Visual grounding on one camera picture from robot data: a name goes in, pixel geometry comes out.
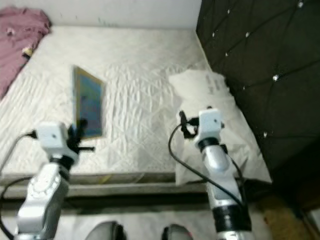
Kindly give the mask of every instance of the tufted headboard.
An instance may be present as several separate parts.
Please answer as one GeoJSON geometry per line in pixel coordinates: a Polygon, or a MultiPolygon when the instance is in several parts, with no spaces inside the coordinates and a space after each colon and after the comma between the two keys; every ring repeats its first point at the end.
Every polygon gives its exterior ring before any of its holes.
{"type": "Polygon", "coordinates": [[[197,35],[274,181],[320,173],[320,1],[202,0],[197,35]]]}

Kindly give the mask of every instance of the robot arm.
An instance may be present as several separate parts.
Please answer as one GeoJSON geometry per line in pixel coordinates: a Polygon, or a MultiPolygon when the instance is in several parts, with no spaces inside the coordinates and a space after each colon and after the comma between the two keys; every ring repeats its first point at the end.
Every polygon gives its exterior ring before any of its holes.
{"type": "Polygon", "coordinates": [[[64,199],[69,191],[70,169],[77,164],[83,128],[74,133],[63,123],[44,122],[36,129],[49,163],[29,182],[27,196],[17,214],[15,240],[51,240],[55,237],[64,199]]]}
{"type": "Polygon", "coordinates": [[[253,240],[251,220],[247,207],[244,207],[239,191],[234,168],[226,154],[226,148],[220,145],[220,132],[224,127],[221,113],[217,109],[206,109],[199,112],[199,116],[190,121],[181,120],[181,124],[189,123],[196,129],[195,134],[183,133],[191,136],[193,143],[202,154],[202,160],[207,176],[227,190],[238,200],[237,202],[225,191],[206,183],[210,208],[215,220],[218,240],[253,240]]]}

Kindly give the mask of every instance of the white pillow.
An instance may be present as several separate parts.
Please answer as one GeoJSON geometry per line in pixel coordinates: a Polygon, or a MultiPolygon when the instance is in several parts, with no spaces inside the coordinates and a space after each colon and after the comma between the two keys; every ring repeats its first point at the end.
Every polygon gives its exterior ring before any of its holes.
{"type": "MultiPolygon", "coordinates": [[[[248,179],[271,182],[255,136],[237,107],[222,75],[211,71],[187,70],[171,75],[169,82],[173,85],[176,94],[181,97],[180,110],[184,111],[187,118],[198,116],[199,111],[208,106],[219,109],[225,124],[220,135],[221,143],[226,144],[229,155],[239,165],[243,176],[248,179]]],[[[177,138],[183,139],[182,133],[177,138]]],[[[203,170],[200,151],[190,140],[184,141],[181,159],[191,167],[199,171],[203,170]]],[[[177,185],[197,180],[200,180],[197,175],[177,163],[177,185]]]]}

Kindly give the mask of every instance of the white quilted mattress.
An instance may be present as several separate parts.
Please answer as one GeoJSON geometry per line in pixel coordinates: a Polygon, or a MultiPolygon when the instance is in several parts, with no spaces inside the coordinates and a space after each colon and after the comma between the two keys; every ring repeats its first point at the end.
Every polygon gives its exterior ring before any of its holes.
{"type": "MultiPolygon", "coordinates": [[[[86,140],[76,175],[174,173],[167,142],[180,99],[168,76],[206,69],[196,34],[188,30],[54,26],[0,102],[0,155],[41,121],[72,123],[72,65],[103,80],[105,136],[86,140]]],[[[24,139],[4,175],[33,174],[48,161],[24,139]]]]}

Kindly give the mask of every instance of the white wall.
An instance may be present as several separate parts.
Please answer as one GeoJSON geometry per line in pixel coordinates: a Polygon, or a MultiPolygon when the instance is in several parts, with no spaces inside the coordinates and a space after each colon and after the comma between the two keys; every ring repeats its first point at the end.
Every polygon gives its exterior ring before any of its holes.
{"type": "Polygon", "coordinates": [[[56,25],[196,29],[202,0],[0,0],[42,9],[56,25]]]}

